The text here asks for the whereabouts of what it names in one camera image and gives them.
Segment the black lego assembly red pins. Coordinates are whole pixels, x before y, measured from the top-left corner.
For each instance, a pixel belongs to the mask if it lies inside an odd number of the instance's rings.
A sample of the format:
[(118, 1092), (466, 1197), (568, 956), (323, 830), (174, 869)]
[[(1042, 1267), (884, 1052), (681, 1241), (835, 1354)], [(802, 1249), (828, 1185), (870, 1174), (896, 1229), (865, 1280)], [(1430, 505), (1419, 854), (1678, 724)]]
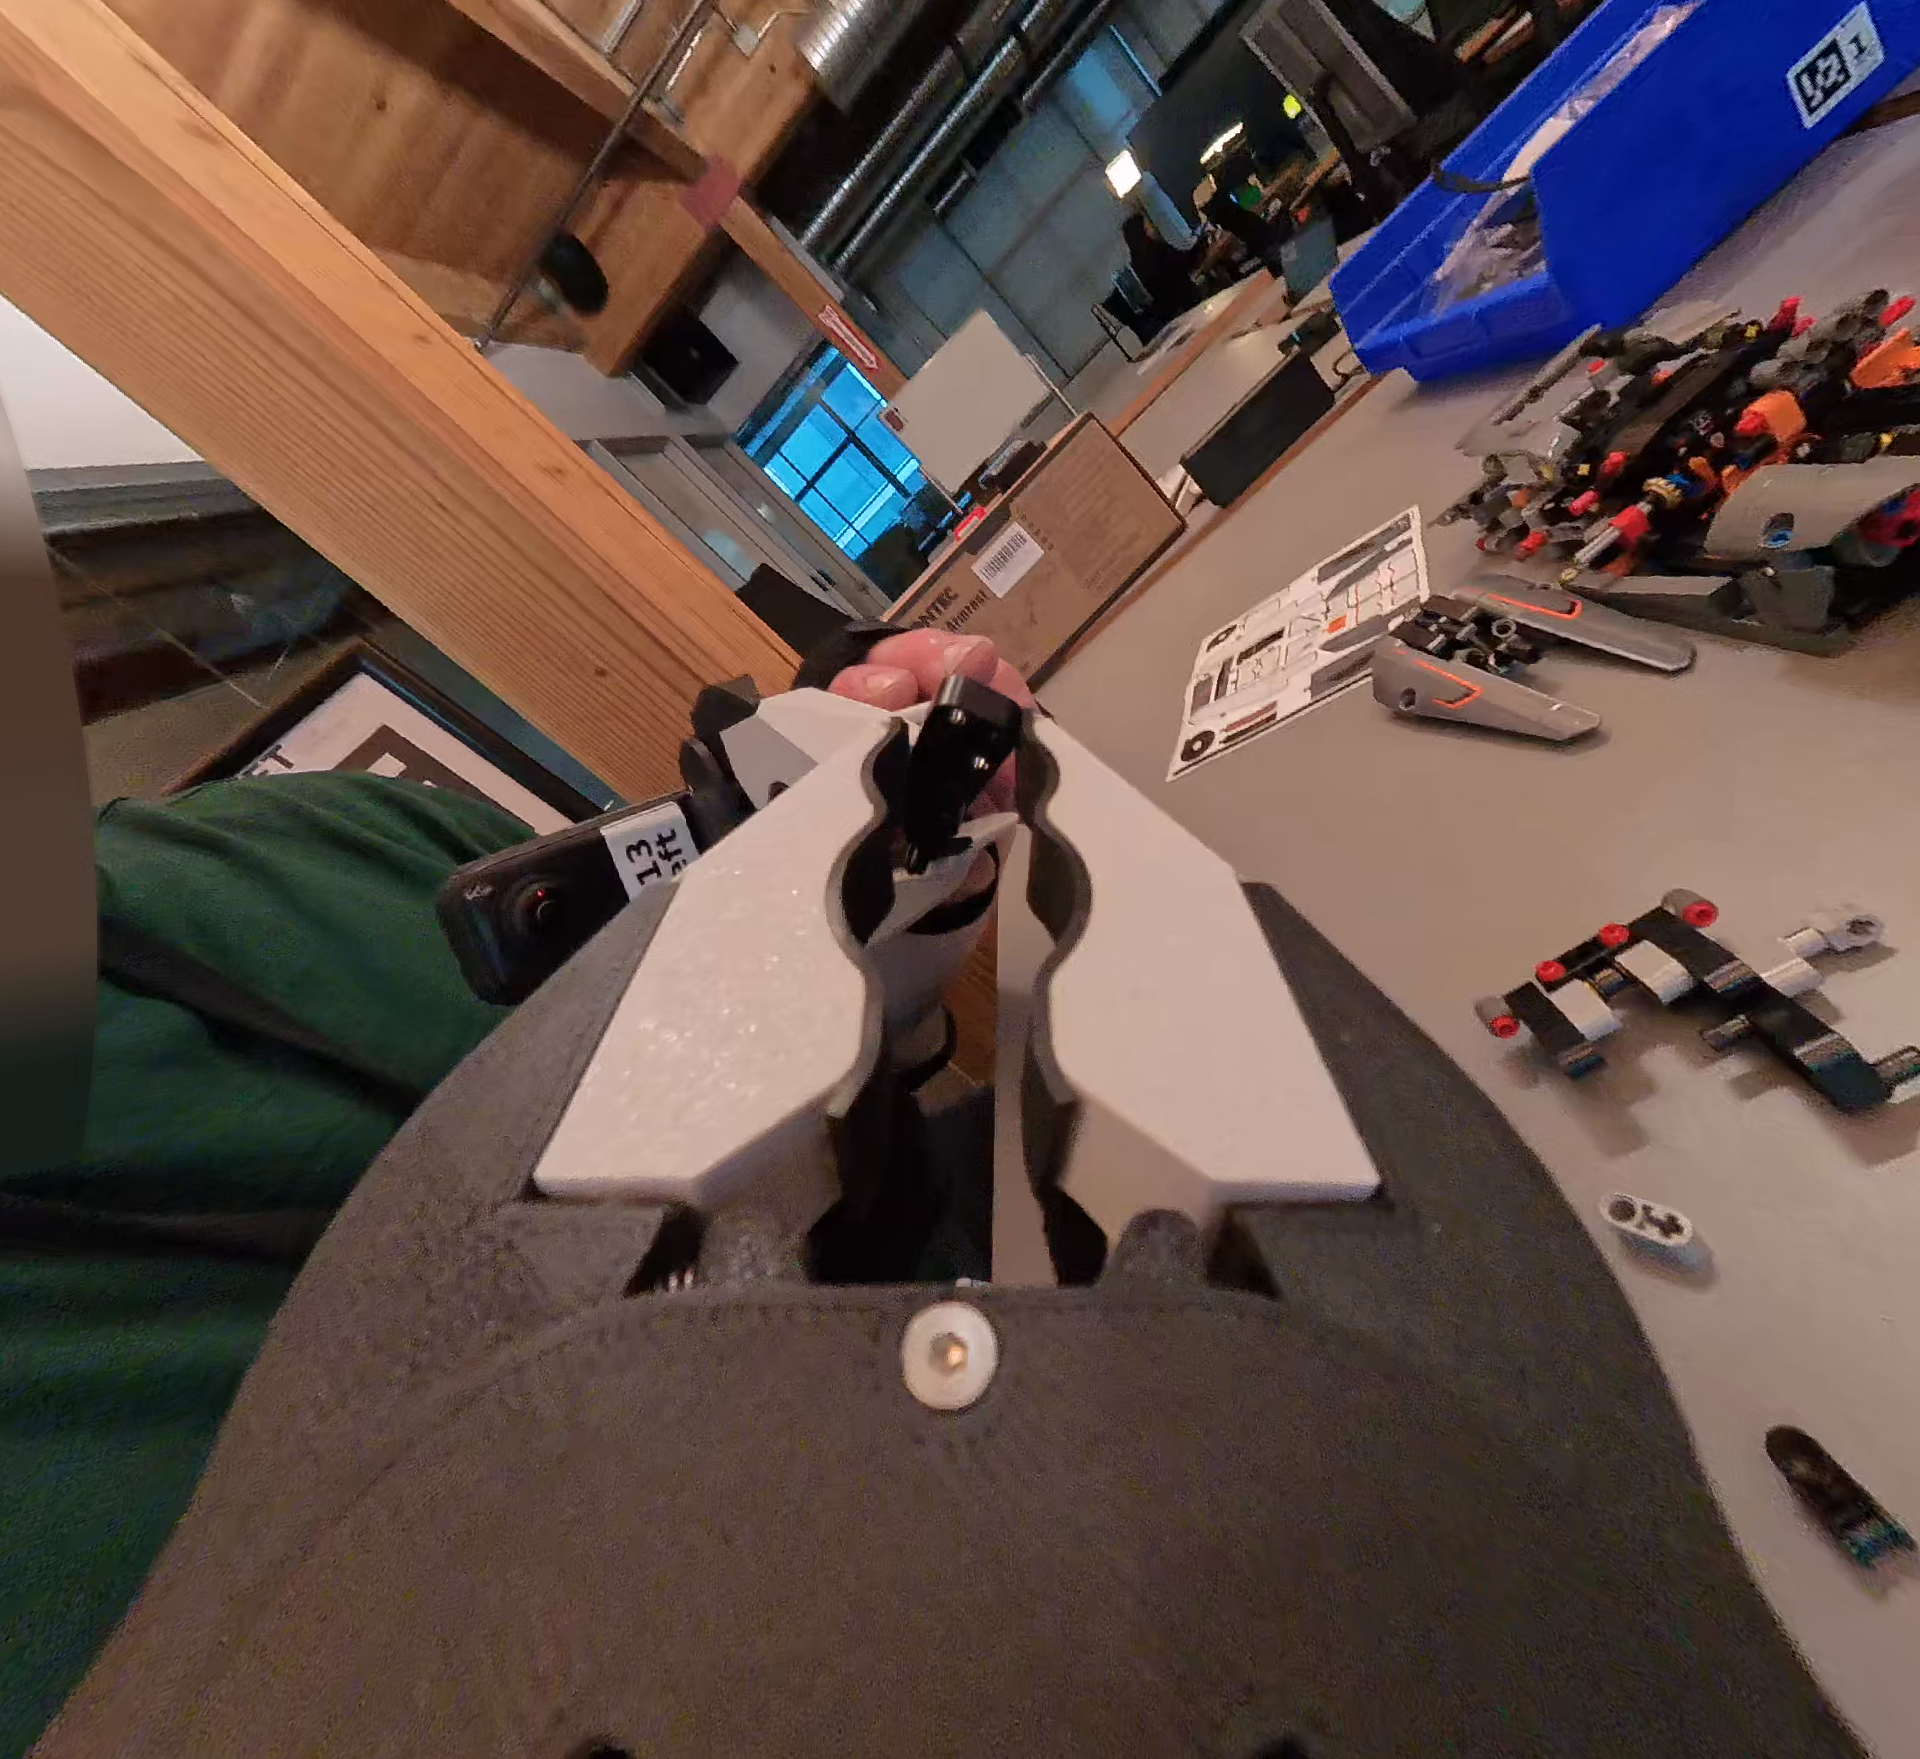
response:
[(1699, 1041), (1711, 1052), (1764, 1052), (1839, 1114), (1884, 1108), (1914, 1082), (1911, 1047), (1866, 1057), (1812, 1008), (1826, 984), (1818, 962), (1880, 948), (1880, 916), (1853, 907), (1818, 911), (1786, 933), (1768, 962), (1735, 953), (1717, 922), (1707, 896), (1676, 885), (1645, 911), (1546, 956), (1510, 988), (1480, 996), (1475, 1018), (1502, 1043), (1528, 1041), (1569, 1080), (1604, 1067), (1604, 1047), (1636, 1005), (1694, 1005), (1707, 1014)]

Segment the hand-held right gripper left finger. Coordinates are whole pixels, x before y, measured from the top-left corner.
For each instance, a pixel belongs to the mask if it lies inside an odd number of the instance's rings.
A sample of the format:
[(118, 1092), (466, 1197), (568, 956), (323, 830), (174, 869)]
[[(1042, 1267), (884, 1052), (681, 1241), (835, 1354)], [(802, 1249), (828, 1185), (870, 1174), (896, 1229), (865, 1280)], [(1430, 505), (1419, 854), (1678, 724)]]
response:
[(901, 1071), (870, 908), (893, 904), (905, 723), (847, 744), (708, 852), (661, 908), (530, 1167), (563, 1209), (765, 1228), (805, 1280), (859, 1280)]

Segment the light grey lego connector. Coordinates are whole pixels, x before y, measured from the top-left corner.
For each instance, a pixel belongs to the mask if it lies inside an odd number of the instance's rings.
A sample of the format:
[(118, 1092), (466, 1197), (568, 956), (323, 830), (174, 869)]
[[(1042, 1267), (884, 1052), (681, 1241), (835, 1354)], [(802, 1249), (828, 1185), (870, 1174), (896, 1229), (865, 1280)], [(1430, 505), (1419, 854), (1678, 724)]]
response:
[(1693, 1218), (1638, 1194), (1606, 1194), (1598, 1203), (1606, 1228), (1648, 1264), (1673, 1272), (1707, 1272), (1712, 1251)]

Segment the grey lego panels orange stripes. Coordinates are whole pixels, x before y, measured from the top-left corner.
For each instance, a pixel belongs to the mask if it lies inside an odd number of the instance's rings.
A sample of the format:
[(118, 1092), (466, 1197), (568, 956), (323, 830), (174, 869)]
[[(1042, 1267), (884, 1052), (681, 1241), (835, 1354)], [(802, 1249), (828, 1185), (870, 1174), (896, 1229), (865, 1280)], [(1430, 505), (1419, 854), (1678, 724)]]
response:
[(1527, 674), (1546, 645), (1573, 645), (1665, 675), (1696, 648), (1595, 597), (1522, 574), (1485, 571), (1455, 592), (1423, 597), (1370, 658), (1376, 705), (1404, 720), (1569, 746), (1598, 735), (1602, 714), (1537, 685)]

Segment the wooden post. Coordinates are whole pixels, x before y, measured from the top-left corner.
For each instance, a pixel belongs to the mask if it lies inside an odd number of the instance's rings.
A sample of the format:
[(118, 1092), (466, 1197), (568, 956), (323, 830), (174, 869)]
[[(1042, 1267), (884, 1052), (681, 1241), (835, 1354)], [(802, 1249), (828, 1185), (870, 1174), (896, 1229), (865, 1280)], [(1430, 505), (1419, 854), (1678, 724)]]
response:
[(100, 0), (3, 0), (4, 297), (615, 790), (784, 648)]

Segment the cardboard box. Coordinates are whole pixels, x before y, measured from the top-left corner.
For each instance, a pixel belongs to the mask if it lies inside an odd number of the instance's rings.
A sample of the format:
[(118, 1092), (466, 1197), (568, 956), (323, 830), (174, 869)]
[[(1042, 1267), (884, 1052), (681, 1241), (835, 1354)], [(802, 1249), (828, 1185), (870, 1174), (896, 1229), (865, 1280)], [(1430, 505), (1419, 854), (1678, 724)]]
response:
[(1042, 685), (1183, 527), (1183, 516), (1115, 431), (1081, 415), (887, 619), (986, 636)]

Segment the clear plastic bags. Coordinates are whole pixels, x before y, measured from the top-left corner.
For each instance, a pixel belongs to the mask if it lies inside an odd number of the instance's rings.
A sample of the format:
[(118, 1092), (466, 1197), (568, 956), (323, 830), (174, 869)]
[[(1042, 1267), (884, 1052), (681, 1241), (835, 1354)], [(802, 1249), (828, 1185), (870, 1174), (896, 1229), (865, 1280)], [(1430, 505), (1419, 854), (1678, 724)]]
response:
[(1481, 293), (1522, 281), (1545, 269), (1546, 247), (1542, 237), (1538, 190), (1534, 187), (1538, 162), (1580, 119), (1593, 114), (1632, 69), (1654, 56), (1694, 12), (1694, 7), (1694, 0), (1656, 7), (1604, 64), (1598, 64), (1534, 127), (1522, 146), (1502, 159), (1492, 176), (1475, 176), (1440, 162), (1430, 165), (1430, 183), (1450, 198), (1468, 201), (1475, 213), (1427, 280), (1427, 293), (1423, 295), (1424, 315), (1439, 315), (1440, 311), (1468, 303)]

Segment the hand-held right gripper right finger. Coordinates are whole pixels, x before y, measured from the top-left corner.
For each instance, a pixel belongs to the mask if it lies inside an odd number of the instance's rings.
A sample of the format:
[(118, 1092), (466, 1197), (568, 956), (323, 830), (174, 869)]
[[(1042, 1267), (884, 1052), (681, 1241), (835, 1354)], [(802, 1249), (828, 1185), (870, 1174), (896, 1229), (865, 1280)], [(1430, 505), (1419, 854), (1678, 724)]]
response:
[(1380, 1170), (1284, 977), (1278, 899), (1034, 714), (1024, 737), (1024, 1280), (1145, 1212), (1345, 1207)]

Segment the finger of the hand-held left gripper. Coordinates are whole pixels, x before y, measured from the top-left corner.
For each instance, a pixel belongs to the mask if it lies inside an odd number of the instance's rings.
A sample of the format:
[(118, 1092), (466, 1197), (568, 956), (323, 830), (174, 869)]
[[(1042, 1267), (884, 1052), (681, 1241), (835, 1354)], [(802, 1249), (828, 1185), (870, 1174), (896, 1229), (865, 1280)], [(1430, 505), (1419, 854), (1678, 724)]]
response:
[(1002, 860), (1021, 830), (1015, 811), (994, 811), (958, 825), (958, 850), (906, 867), (893, 860), (893, 943), (906, 948), (971, 948), (994, 908)]
[(765, 811), (835, 755), (906, 737), (896, 712), (826, 689), (770, 694), (721, 729), (721, 755), (748, 811)]

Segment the large lego vehicle model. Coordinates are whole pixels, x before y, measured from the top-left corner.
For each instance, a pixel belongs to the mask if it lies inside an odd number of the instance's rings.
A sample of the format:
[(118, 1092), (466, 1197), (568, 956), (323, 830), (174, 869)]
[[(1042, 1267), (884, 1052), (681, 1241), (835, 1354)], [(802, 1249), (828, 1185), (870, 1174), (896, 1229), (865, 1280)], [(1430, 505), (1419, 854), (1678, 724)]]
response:
[(1461, 443), (1501, 574), (1830, 655), (1917, 586), (1914, 297), (1593, 329)]

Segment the small black lego beam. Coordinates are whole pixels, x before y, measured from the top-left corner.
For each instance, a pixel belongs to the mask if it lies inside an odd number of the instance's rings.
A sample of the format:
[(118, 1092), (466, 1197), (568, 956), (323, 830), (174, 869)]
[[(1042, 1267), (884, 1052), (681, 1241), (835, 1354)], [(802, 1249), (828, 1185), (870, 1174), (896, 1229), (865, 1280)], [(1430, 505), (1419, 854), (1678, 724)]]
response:
[(1800, 1506), (1861, 1569), (1914, 1554), (1911, 1530), (1809, 1433), (1774, 1425), (1762, 1442)]

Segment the lego sticker sheet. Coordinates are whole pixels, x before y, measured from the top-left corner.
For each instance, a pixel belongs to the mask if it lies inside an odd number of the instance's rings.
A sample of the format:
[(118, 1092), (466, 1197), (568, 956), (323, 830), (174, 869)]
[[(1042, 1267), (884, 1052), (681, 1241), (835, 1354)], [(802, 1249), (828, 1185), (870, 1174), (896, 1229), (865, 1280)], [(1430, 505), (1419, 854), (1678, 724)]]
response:
[(1167, 779), (1187, 776), (1365, 681), (1376, 648), (1424, 597), (1419, 507), (1404, 507), (1259, 597), (1199, 645)]

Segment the framed marker poster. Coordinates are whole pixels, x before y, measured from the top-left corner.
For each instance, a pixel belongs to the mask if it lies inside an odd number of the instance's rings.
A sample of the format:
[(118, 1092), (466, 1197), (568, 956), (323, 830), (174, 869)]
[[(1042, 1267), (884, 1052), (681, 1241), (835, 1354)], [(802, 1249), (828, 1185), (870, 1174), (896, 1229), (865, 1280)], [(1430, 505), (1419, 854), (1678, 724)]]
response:
[(166, 794), (244, 776), (349, 772), (453, 790), (534, 830), (599, 815), (617, 793), (458, 668), (422, 674), (357, 639), (271, 697)]

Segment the blue plastic bin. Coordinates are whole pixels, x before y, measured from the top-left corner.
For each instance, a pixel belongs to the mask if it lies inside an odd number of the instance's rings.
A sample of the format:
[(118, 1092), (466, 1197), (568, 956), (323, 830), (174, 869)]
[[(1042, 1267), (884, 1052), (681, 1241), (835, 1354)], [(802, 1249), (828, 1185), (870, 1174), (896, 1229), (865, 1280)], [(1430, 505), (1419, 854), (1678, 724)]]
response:
[(1638, 315), (1914, 61), (1917, 0), (1604, 0), (1442, 162), (1494, 180), (1556, 109), (1591, 99), (1523, 162), (1537, 264), (1442, 293), (1485, 197), (1418, 187), (1332, 272), (1357, 363), (1453, 377)]

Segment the black computer monitor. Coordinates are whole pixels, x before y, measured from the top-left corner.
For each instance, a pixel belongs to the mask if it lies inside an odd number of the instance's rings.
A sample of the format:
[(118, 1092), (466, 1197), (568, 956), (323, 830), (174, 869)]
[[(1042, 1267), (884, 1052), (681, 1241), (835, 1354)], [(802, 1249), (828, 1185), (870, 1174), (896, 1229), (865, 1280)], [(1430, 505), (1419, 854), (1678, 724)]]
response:
[(1332, 0), (1259, 0), (1240, 25), (1247, 51), (1326, 131), (1370, 152), (1411, 131), (1418, 109), (1379, 66)]

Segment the person's green shirt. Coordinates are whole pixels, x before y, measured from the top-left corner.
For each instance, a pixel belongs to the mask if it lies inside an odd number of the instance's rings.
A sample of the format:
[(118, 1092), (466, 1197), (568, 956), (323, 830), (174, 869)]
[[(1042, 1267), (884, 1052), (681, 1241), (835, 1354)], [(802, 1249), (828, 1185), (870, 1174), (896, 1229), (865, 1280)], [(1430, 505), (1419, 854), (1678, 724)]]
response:
[(82, 1145), (4, 1179), (4, 1754), (129, 1610), (332, 1214), (498, 1026), (433, 900), (528, 837), (349, 772), (96, 812)]

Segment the black speaker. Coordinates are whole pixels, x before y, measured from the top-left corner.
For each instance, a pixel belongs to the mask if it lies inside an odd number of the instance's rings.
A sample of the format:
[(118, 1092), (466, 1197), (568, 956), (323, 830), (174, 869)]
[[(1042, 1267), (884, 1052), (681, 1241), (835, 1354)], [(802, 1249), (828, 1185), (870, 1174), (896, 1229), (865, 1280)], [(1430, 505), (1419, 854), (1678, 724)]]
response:
[(687, 306), (668, 308), (629, 359), (629, 374), (676, 409), (708, 407), (736, 369), (733, 350)]

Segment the whiteboard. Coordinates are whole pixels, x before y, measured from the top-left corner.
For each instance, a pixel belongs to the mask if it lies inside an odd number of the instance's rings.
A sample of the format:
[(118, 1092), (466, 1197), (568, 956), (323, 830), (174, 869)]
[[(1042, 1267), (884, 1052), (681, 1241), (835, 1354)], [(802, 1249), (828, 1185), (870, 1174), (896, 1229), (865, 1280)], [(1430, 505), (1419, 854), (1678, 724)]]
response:
[(973, 311), (882, 407), (879, 422), (953, 497), (1058, 396), (994, 315)]

